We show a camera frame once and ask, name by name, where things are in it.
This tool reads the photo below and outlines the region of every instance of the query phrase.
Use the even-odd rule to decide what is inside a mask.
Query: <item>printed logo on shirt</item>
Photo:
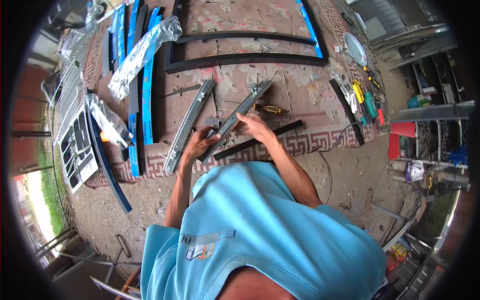
[[[194,258],[205,259],[213,254],[215,243],[224,238],[234,238],[235,230],[225,230],[206,233],[199,236],[182,234],[180,243],[189,244],[185,258],[192,261]]]

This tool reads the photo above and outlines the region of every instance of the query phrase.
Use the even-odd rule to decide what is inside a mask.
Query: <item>finger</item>
[[[248,123],[250,121],[250,118],[242,115],[241,113],[237,112],[237,119],[239,119],[242,122]]]
[[[198,135],[199,137],[201,137],[202,139],[204,139],[206,136],[207,136],[207,133],[210,131],[210,129],[212,130],[215,130],[216,132],[216,128],[215,127],[212,127],[212,126],[205,126],[199,130],[197,130],[195,132],[196,135]]]
[[[205,143],[207,144],[207,146],[210,146],[210,145],[213,145],[216,142],[220,141],[221,138],[222,138],[222,136],[217,133],[217,134],[212,135],[210,138],[206,139]]]
[[[235,131],[242,131],[248,128],[248,125],[246,123],[242,123],[240,125],[235,126],[233,130]]]
[[[237,131],[236,133],[237,133],[237,135],[252,135],[252,132],[250,131],[250,129],[245,129],[245,130],[242,130],[242,131]]]

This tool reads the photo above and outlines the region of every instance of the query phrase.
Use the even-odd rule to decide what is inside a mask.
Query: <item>hand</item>
[[[193,162],[197,159],[197,157],[205,153],[210,145],[220,141],[222,138],[220,134],[214,134],[210,138],[206,138],[210,129],[216,130],[214,127],[205,126],[193,134],[193,137],[188,142],[185,151],[183,151],[182,161]]]
[[[237,118],[240,120],[240,123],[235,127],[237,134],[251,134],[255,140],[264,144],[271,140],[276,140],[273,131],[268,128],[267,124],[257,114],[248,112],[243,116],[237,112]]]

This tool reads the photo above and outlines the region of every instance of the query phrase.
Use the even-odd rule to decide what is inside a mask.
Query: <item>red wall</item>
[[[13,107],[12,130],[43,131],[40,119],[44,103],[30,100],[31,97],[43,100],[45,96],[40,90],[40,84],[48,76],[48,72],[27,65],[17,86],[17,95]],[[19,172],[38,166],[38,138],[12,138],[10,170]]]

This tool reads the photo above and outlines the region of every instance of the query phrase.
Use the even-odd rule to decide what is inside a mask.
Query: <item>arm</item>
[[[283,144],[278,141],[275,134],[260,117],[252,113],[247,113],[246,116],[237,113],[237,118],[242,121],[237,132],[239,134],[251,134],[257,141],[265,144],[278,168],[280,177],[297,202],[311,208],[323,204],[310,176],[288,154]]]
[[[180,229],[183,214],[189,205],[190,184],[192,179],[192,166],[197,157],[202,155],[208,146],[215,144],[220,140],[220,134],[215,134],[206,139],[211,127],[204,127],[193,135],[189,141],[180,161],[179,175],[175,186],[173,187],[170,202],[167,205],[163,226]]]

